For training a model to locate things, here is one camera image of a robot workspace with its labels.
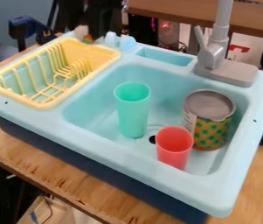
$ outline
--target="drain hole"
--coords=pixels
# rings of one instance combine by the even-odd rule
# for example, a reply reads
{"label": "drain hole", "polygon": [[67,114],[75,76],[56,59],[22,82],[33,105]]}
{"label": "drain hole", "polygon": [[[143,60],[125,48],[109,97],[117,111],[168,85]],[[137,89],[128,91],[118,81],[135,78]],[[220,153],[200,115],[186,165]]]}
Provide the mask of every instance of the drain hole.
{"label": "drain hole", "polygon": [[156,143],[156,136],[151,136],[151,137],[149,137],[149,142],[150,142],[151,144],[155,144],[155,143]]}

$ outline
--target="white wall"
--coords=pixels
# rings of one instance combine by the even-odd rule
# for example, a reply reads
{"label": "white wall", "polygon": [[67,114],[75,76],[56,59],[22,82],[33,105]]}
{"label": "white wall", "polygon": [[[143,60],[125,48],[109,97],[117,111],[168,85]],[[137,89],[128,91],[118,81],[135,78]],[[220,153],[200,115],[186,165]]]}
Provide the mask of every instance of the white wall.
{"label": "white wall", "polygon": [[[0,0],[0,43],[17,46],[17,41],[9,36],[9,19],[28,15],[46,24],[51,6],[52,0]],[[32,45],[34,39],[29,38],[26,44]]]}

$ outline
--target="tin can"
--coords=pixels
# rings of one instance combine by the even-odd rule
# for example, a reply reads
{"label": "tin can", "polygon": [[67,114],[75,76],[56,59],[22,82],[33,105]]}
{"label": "tin can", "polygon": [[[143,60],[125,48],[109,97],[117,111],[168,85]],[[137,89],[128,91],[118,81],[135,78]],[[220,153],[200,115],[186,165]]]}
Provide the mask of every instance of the tin can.
{"label": "tin can", "polygon": [[236,105],[230,97],[211,89],[199,89],[185,98],[183,125],[194,136],[193,147],[214,151],[225,144]]}

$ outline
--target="green cup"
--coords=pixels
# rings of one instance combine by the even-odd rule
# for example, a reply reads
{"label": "green cup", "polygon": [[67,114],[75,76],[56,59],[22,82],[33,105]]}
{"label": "green cup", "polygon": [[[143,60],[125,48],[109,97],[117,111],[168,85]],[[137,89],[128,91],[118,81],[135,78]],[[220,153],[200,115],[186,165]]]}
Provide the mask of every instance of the green cup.
{"label": "green cup", "polygon": [[120,131],[125,137],[144,135],[148,125],[150,89],[137,82],[125,82],[114,90]]}

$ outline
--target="faucet base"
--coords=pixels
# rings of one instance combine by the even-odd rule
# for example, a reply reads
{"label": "faucet base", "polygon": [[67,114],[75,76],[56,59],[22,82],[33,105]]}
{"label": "faucet base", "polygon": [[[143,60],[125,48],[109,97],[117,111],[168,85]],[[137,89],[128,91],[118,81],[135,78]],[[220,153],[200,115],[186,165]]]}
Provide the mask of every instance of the faucet base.
{"label": "faucet base", "polygon": [[253,84],[258,71],[256,66],[228,59],[225,59],[220,67],[213,70],[202,66],[199,62],[193,68],[194,74],[244,88],[249,88]]}

